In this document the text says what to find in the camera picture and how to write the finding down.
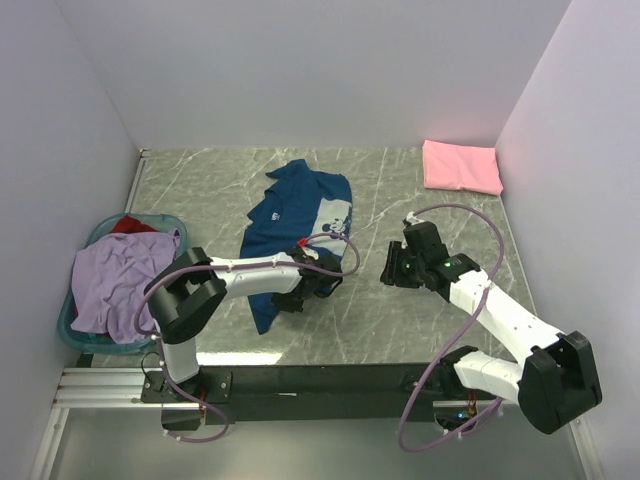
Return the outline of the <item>blue t shirt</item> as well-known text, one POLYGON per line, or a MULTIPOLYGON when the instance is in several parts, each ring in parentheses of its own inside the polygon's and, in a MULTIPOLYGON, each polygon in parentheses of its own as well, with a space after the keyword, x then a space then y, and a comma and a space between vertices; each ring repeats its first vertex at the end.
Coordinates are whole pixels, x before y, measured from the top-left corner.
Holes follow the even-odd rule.
POLYGON ((296 159, 267 174, 275 182, 247 214, 239 256, 270 256, 320 233, 311 248, 341 261, 350 235, 353 198, 349 181, 340 174, 314 171, 296 159))

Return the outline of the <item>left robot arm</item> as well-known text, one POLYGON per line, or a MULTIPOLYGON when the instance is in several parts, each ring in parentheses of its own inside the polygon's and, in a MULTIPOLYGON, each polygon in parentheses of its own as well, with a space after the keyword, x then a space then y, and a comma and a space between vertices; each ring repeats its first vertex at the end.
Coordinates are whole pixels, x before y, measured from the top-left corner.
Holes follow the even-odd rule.
POLYGON ((295 246, 235 260, 209 258, 200 247, 187 250, 144 290, 168 372, 164 389, 179 402, 197 395, 195 338, 224 301, 264 300, 266 308, 256 317, 257 329, 264 332, 272 316, 301 312, 307 299, 331 295, 342 277, 339 258, 326 250, 295 246))

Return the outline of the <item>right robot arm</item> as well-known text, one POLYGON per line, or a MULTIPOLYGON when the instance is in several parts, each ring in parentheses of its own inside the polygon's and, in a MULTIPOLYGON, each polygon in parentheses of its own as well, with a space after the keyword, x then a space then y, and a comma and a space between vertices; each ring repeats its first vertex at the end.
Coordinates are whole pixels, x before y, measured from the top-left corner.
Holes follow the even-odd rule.
POLYGON ((475 347, 445 347, 429 363, 411 394, 431 374, 444 395, 460 399, 483 391, 518 405, 540 432, 551 434, 603 399, 592 345, 580 332, 545 323, 498 287, 465 254, 450 255, 432 222, 408 218, 404 239, 390 243, 381 275, 389 286, 424 287, 470 314, 511 354, 509 361, 475 347))

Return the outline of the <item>folded pink t shirt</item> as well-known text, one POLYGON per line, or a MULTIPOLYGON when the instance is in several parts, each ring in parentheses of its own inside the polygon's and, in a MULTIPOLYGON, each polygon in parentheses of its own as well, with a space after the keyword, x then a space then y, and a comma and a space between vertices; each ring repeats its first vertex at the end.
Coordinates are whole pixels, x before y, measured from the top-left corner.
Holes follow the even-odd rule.
POLYGON ((425 140, 422 146, 426 189, 470 191, 500 196, 496 150, 425 140))

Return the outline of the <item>black base beam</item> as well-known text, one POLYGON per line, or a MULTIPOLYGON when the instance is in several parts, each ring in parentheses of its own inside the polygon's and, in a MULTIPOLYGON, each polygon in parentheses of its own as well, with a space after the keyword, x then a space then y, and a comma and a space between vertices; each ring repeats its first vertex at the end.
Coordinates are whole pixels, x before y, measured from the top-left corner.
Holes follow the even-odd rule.
MULTIPOLYGON (((402 414, 411 392, 427 364, 262 365, 204 366, 188 393, 219 408, 230 420, 298 421, 386 419, 402 414)), ((197 429, 191 418, 169 414, 187 407, 187 399, 172 389, 161 371, 148 371, 141 391, 143 404, 164 404, 164 426, 197 429)), ((471 391, 443 371, 429 377, 408 417, 409 421, 434 421, 436 404, 462 408, 473 400, 488 400, 486 393, 471 391)))

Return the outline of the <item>red t shirt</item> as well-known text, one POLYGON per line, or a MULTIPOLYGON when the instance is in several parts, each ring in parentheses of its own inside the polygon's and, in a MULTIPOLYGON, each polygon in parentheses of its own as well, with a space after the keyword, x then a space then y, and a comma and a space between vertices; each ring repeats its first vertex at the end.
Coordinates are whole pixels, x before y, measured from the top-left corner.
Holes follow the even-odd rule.
POLYGON ((109 231, 110 234, 157 233, 152 226, 129 215, 121 217, 109 231))

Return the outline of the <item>lavender t shirt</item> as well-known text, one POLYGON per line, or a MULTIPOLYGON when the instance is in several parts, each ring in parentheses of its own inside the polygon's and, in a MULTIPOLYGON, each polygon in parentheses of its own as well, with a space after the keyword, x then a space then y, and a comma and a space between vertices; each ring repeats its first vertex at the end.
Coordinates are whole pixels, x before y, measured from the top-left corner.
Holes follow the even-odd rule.
POLYGON ((139 342, 134 314, 146 286, 176 258, 177 229, 167 233, 108 234, 75 255, 71 290, 77 316, 71 328, 107 334, 117 344, 139 342))

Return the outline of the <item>right aluminium rail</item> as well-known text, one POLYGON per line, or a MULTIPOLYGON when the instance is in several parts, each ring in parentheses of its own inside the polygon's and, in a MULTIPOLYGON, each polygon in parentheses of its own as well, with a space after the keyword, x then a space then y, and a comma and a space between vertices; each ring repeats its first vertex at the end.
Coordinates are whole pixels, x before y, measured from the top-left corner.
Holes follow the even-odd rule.
POLYGON ((504 400, 477 400, 480 419, 436 450, 436 456, 464 463, 460 478, 604 479, 606 477, 588 421, 588 411, 574 415, 551 434, 536 429, 521 408, 504 400))

